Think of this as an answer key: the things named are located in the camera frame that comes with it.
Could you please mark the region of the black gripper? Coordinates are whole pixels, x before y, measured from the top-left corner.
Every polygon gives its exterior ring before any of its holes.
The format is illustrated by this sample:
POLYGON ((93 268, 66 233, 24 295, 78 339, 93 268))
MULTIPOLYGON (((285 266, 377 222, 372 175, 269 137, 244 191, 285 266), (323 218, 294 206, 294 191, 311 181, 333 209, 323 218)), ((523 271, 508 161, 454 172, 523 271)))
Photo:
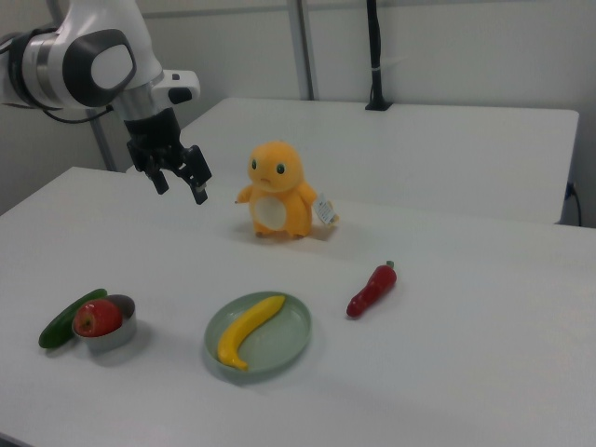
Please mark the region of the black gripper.
POLYGON ((159 195, 169 190, 163 174, 168 170, 188 183, 197 205, 207 201, 210 168, 198 146, 185 147, 181 143, 181 128, 172 108, 145 119, 126 121, 125 125, 133 164, 152 181, 159 195))

